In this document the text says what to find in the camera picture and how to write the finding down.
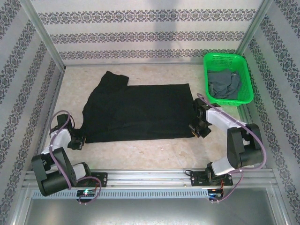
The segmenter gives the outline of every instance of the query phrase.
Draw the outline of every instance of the decorative wall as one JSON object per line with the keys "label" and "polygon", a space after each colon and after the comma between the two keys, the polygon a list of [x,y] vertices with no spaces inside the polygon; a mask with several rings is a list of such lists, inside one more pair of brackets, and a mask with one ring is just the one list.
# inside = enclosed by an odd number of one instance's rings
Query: decorative wall
{"label": "decorative wall", "polygon": [[61,76],[18,0],[0,0],[0,224],[41,144]]}
{"label": "decorative wall", "polygon": [[66,65],[233,53],[262,0],[33,0]]}
{"label": "decorative wall", "polygon": [[292,224],[300,224],[300,1],[275,0],[245,51],[254,89],[248,104],[264,133]]}

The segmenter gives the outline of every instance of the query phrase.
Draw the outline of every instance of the floor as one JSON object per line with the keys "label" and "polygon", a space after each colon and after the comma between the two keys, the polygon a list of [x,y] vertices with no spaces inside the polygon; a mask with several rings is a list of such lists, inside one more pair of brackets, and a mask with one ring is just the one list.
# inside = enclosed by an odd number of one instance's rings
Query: floor
{"label": "floor", "polygon": [[[90,93],[109,70],[129,77],[128,85],[189,83],[194,98],[205,94],[203,65],[107,65],[67,67],[55,112],[68,110],[76,128],[83,122],[82,110]],[[223,109],[239,119],[236,107]],[[82,150],[67,149],[72,164],[86,162],[91,169],[205,168],[226,155],[226,134],[211,126],[205,138],[181,138],[85,144]]]}

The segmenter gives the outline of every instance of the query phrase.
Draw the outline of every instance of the gray towel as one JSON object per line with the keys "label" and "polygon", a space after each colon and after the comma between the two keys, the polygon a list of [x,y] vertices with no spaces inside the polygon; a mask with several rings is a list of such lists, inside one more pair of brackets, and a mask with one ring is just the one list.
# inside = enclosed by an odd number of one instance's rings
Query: gray towel
{"label": "gray towel", "polygon": [[236,100],[242,86],[238,71],[231,72],[229,69],[219,72],[209,70],[208,82],[210,95],[219,99]]}

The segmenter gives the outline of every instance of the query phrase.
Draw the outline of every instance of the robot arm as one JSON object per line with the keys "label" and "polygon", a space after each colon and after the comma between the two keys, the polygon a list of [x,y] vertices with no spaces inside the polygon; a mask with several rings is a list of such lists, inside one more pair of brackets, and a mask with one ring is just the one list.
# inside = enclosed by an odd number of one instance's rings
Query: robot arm
{"label": "robot arm", "polygon": [[[194,101],[194,109],[197,112],[197,117],[189,126],[197,137],[205,138],[211,132],[210,125],[215,125],[227,133],[227,156],[207,165],[206,171],[210,179],[263,161],[261,146],[241,126],[199,98]],[[262,139],[256,124],[239,123],[250,129],[260,140]]]}
{"label": "robot arm", "polygon": [[[63,114],[57,117],[58,126],[51,130],[51,138],[65,123],[67,118],[66,116],[66,114]],[[66,173],[72,187],[75,187],[77,185],[77,180],[79,180],[80,178],[91,176],[90,169],[85,162],[71,165],[65,152],[65,149],[67,149],[68,147],[77,147],[81,149],[83,145],[83,142],[80,143],[80,141],[78,141],[78,138],[74,136],[74,131],[75,130],[72,128],[72,124],[71,126],[69,126],[68,124],[67,129],[62,129],[57,134],[52,144],[53,155],[59,162],[63,171]],[[38,187],[42,195],[44,196],[48,196],[68,188],[67,181],[59,170],[54,172],[47,172],[55,164],[50,156],[49,148],[50,146],[47,146],[40,155],[34,156],[31,160]]]}

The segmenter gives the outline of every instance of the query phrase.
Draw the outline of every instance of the green basket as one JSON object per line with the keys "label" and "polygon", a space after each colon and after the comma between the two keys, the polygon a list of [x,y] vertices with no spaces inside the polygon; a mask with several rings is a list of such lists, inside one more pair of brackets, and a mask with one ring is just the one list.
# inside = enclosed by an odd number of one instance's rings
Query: green basket
{"label": "green basket", "polygon": [[[206,82],[206,95],[210,103],[217,103],[219,105],[239,106],[241,104],[248,104],[253,100],[254,95],[250,75],[246,60],[243,57],[236,54],[208,53],[204,56],[203,64]],[[224,69],[230,69],[230,71],[232,72],[238,71],[240,74],[242,87],[238,93],[237,100],[217,99],[209,94],[207,71],[221,71]]]}

